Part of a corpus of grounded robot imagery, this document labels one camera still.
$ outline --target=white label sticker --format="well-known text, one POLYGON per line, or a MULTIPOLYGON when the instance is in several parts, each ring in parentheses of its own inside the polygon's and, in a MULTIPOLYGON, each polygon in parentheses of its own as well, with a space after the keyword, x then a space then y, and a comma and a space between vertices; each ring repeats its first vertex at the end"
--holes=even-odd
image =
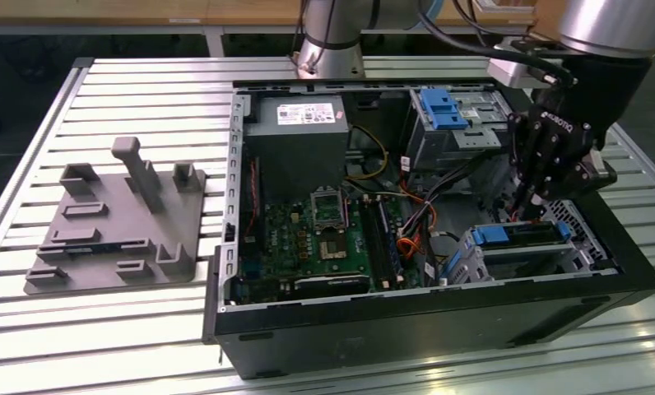
POLYGON ((410 157, 401 156, 401 170, 410 171, 410 157))
POLYGON ((479 118, 479 113, 476 109, 464 109, 460 113, 464 118, 479 118))
POLYGON ((276 109, 276 114, 280 125, 336 122, 336 113, 333 112, 330 103, 280 105, 276 109))
POLYGON ((425 272, 428 273, 428 276, 433 279, 436 278, 436 268, 429 263, 425 263, 425 272))
POLYGON ((177 18, 177 19, 170 19, 170 23, 201 23, 201 19, 177 18))

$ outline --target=slotted metal table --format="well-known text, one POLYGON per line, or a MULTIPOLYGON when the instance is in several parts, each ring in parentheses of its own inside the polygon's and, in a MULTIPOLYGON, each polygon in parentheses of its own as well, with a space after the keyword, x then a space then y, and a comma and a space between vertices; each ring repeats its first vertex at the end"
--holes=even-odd
MULTIPOLYGON (((473 57, 368 58, 368 76, 485 77, 473 57)), ((243 381, 199 343, 207 258, 219 242, 234 81, 290 80, 286 58, 98 59, 71 70, 0 198, 0 393, 655 392, 655 296, 557 341, 512 350, 243 381), (24 272, 65 192, 70 162, 125 167, 109 153, 135 135, 158 170, 207 173, 195 279, 115 293, 27 296, 24 272)), ((601 195, 655 266, 655 166, 615 126, 603 156, 619 182, 601 195)))

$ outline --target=motherboard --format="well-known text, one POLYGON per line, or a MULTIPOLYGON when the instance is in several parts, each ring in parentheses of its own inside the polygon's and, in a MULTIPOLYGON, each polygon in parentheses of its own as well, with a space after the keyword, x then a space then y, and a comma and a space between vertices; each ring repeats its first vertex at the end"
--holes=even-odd
POLYGON ((261 250, 243 256, 235 290, 241 303, 352 295, 413 286, 401 267, 396 199, 344 197, 320 189, 306 200, 266 204, 261 250))

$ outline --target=power supply label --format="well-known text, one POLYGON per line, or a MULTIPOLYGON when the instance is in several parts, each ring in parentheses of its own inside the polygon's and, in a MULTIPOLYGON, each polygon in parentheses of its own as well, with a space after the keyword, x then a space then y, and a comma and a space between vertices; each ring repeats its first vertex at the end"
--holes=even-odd
POLYGON ((330 103, 309 105, 280 105, 276 108, 280 125, 306 125, 309 123, 334 123, 336 113, 330 103))

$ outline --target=ram slot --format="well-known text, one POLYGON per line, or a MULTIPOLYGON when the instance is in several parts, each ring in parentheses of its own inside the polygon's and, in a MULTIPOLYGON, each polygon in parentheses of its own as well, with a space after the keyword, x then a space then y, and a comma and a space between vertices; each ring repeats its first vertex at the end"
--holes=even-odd
POLYGON ((384 226, 384 236, 385 242, 384 245, 389 251, 389 262, 392 263, 393 272, 397 276, 404 272, 404 268, 401 267, 401 259, 398 258, 398 250, 396 249, 396 239, 393 238, 393 232, 390 227, 390 218, 389 213, 386 211, 386 205, 382 201, 378 203, 380 206, 380 215, 381 215, 381 223, 384 226))
POLYGON ((361 202, 360 216, 374 284, 377 289, 390 290, 396 285, 396 273, 393 272, 392 257, 388 248, 386 237, 389 234, 384 230, 378 203, 361 202))

